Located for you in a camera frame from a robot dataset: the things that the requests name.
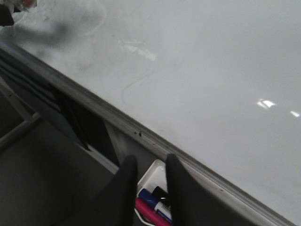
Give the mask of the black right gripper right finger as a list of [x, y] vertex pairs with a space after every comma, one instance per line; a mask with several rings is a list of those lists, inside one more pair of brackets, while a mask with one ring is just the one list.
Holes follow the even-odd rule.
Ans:
[[249, 225], [249, 220], [197, 183], [174, 154], [166, 158], [166, 179], [175, 226]]

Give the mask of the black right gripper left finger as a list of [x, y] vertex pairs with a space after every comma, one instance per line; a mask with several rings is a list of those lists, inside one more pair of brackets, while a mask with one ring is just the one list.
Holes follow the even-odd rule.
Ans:
[[137, 191], [137, 160], [127, 156], [96, 198], [70, 219], [71, 226], [131, 226]]

